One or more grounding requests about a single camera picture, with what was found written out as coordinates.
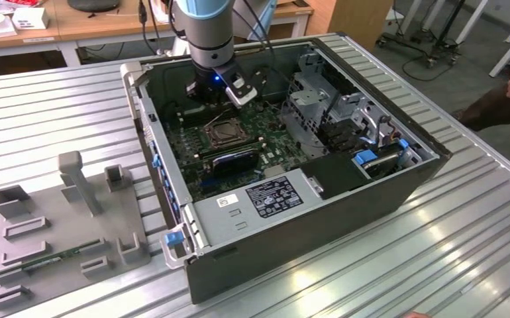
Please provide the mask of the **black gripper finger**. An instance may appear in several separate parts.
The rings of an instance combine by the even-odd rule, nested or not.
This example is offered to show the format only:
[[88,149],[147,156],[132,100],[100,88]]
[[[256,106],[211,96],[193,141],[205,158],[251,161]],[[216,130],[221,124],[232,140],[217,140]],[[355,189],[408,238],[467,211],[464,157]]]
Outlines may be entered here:
[[185,86],[187,98],[203,106],[213,104],[213,89],[204,84],[188,84]]
[[217,89],[213,91],[213,111],[223,113],[224,111],[231,111],[233,109],[233,103],[231,102],[225,91]]

